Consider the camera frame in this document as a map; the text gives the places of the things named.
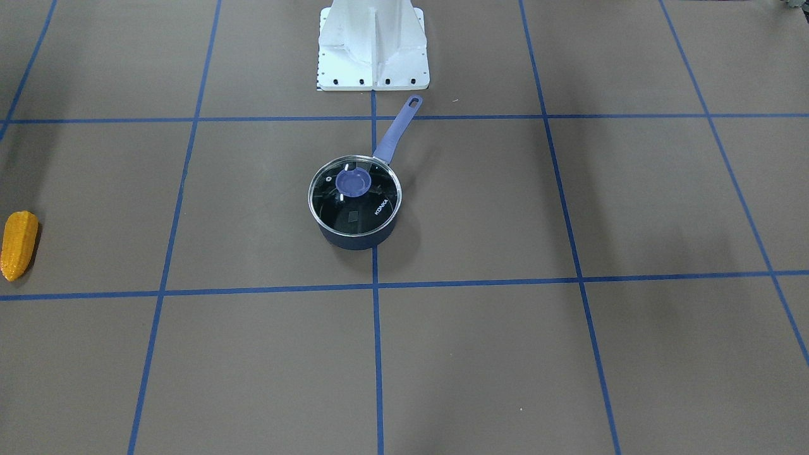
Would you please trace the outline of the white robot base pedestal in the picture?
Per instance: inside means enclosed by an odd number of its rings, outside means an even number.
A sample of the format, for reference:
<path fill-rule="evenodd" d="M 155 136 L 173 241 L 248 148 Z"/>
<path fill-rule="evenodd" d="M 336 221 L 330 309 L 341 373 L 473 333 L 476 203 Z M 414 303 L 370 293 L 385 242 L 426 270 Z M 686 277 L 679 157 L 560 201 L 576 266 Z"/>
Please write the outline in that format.
<path fill-rule="evenodd" d="M 320 10 L 316 87 L 325 92 L 425 90 L 425 14 L 410 1 L 334 1 Z"/>

